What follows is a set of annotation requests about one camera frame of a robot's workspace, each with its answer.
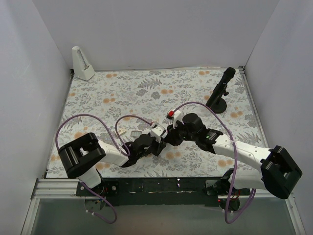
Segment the white staples tray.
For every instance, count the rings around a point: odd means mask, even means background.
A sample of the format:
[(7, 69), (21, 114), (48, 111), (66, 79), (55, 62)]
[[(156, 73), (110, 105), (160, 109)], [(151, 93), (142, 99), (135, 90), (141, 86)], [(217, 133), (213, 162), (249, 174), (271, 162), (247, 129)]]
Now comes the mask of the white staples tray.
[(131, 131), (131, 137), (133, 138), (138, 138), (141, 134), (141, 131)]

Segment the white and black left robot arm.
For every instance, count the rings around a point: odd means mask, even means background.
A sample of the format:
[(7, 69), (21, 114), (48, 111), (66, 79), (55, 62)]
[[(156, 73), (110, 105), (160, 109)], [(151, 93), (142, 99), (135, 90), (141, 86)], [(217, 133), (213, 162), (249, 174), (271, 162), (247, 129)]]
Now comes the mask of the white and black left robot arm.
[(79, 179), (92, 195), (98, 196), (104, 190), (102, 177), (95, 168), (98, 162), (130, 167), (149, 154), (159, 155), (166, 143), (163, 138), (157, 141), (150, 134), (142, 134), (135, 141), (127, 142), (126, 146), (130, 150), (130, 156), (125, 156), (115, 146), (98, 140), (94, 133), (87, 133), (62, 146), (58, 154), (68, 178)]

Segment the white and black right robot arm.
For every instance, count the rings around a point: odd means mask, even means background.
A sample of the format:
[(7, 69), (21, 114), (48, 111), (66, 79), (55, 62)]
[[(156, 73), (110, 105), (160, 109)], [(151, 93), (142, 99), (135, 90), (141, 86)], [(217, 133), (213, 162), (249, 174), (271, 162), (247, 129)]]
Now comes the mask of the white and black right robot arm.
[(281, 146), (270, 149), (233, 141), (221, 131), (206, 128), (195, 113), (184, 115), (180, 111), (170, 111), (167, 118), (172, 123), (167, 127), (165, 141), (172, 146), (192, 141), (203, 151), (237, 159), (254, 168), (251, 173), (240, 174), (237, 168), (227, 173), (227, 179), (221, 182), (226, 194), (234, 194), (242, 188), (255, 188), (288, 199), (303, 175), (289, 152)]

